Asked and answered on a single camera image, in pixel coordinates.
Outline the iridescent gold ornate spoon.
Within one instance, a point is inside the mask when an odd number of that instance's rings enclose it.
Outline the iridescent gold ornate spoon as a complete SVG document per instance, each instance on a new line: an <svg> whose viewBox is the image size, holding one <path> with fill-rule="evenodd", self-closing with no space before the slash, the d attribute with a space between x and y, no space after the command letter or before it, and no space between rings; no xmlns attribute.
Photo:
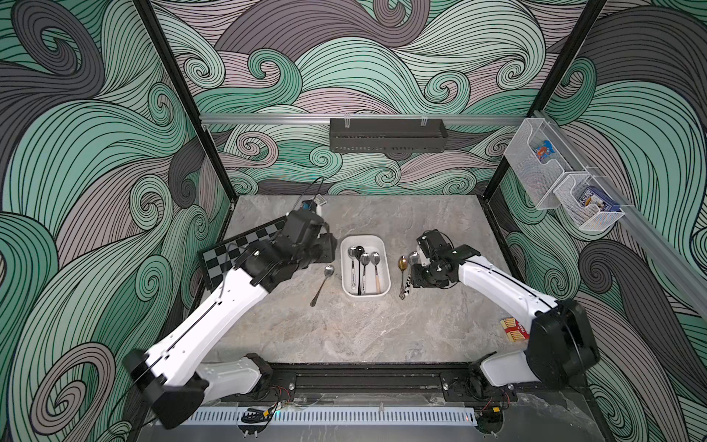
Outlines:
<svg viewBox="0 0 707 442"><path fill-rule="evenodd" d="M401 283L400 283L400 291L399 291L399 298L400 300L405 300L406 298L406 292L405 292L405 287L406 287L406 271L409 267L408 263L408 258L406 255L402 255L399 257L398 261L398 268L401 273Z"/></svg>

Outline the steel spoon plain handle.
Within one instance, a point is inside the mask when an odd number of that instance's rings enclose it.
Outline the steel spoon plain handle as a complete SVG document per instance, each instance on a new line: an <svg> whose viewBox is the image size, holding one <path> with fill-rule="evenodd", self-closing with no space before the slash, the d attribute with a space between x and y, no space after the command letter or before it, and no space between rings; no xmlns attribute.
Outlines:
<svg viewBox="0 0 707 442"><path fill-rule="evenodd" d="M329 279L334 275L334 272L335 272L334 266L332 264L327 264L326 267L324 268L324 279L321 282L313 299L311 300L311 302L309 302L309 305L312 308L314 308L317 305L318 300L320 298L320 294L322 293L322 290L324 289L324 285L326 285L326 283L329 281Z"/></svg>

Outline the steel spoon white printed handle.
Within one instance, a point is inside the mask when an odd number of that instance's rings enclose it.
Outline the steel spoon white printed handle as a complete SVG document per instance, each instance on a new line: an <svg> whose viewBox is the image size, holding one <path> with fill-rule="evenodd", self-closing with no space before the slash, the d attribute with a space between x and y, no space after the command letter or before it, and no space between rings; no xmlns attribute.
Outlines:
<svg viewBox="0 0 707 442"><path fill-rule="evenodd" d="M349 247L347 250L348 257L350 258L351 261L351 273L350 273L350 282L351 282L351 289L352 292L355 292L358 287L358 282L357 282L357 270L356 270L356 263L358 259L358 253L357 253L357 248L355 246Z"/></svg>

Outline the black spoon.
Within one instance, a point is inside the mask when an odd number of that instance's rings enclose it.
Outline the black spoon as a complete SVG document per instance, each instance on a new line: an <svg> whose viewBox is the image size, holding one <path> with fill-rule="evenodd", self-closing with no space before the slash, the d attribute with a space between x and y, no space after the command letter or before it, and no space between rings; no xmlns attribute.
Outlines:
<svg viewBox="0 0 707 442"><path fill-rule="evenodd" d="M358 275L357 275L357 295L358 296L361 296L363 294L361 258L364 253L365 253L365 249L363 246L356 246L355 247L355 259L357 260L357 263L358 263Z"/></svg>

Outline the spoon wooden handle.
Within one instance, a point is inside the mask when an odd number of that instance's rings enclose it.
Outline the spoon wooden handle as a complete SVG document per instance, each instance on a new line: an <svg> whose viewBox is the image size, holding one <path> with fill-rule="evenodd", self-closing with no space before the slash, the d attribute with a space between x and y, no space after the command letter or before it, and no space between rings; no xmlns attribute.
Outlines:
<svg viewBox="0 0 707 442"><path fill-rule="evenodd" d="M371 253L371 261L374 265L376 294L379 295L382 293L381 281L380 281L380 275L379 275L380 254L378 252L372 252Z"/></svg>

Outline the spoon cow pattern handle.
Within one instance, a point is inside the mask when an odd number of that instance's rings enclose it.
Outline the spoon cow pattern handle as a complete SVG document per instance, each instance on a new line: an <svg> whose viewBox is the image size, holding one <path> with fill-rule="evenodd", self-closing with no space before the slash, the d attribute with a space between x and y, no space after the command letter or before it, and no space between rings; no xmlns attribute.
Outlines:
<svg viewBox="0 0 707 442"><path fill-rule="evenodd" d="M415 250L415 251L412 252L412 253L410 254L410 256L408 257L408 270L409 270L409 274L408 274L408 276L407 276L405 285L404 285L404 287L403 287L403 291L402 291L402 294L401 294L401 300L405 300L405 298L407 298L407 297L409 296L409 294L410 294L410 290L411 290L411 287L412 287L412 269L414 268L414 265L415 265L416 263L419 263L419 261L420 261L419 252L418 252L417 250Z"/></svg>

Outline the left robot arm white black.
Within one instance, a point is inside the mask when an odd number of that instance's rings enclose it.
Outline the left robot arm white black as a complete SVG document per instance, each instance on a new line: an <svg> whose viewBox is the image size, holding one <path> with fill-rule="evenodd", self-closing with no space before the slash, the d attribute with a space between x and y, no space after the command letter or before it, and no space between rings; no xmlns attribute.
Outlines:
<svg viewBox="0 0 707 442"><path fill-rule="evenodd" d="M332 263L337 239L319 206L291 210L273 239L250 244L207 300L147 350L123 359L134 388L165 429L183 424L204 403L253 392L269 366L250 354L213 366L203 360L235 323L278 285L313 263Z"/></svg>

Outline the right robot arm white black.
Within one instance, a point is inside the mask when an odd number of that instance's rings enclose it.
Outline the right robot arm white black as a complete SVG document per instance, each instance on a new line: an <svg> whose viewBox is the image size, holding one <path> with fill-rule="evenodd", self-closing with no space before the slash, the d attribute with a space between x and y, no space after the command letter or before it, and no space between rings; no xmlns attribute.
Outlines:
<svg viewBox="0 0 707 442"><path fill-rule="evenodd" d="M598 364L598 345L587 312L575 300L557 300L537 291L471 246L453 246L437 229L417 239L417 253L420 261L412 266L412 287L465 285L486 296L528 332L525 349L488 355L471 366L476 390L523 383L561 390Z"/></svg>

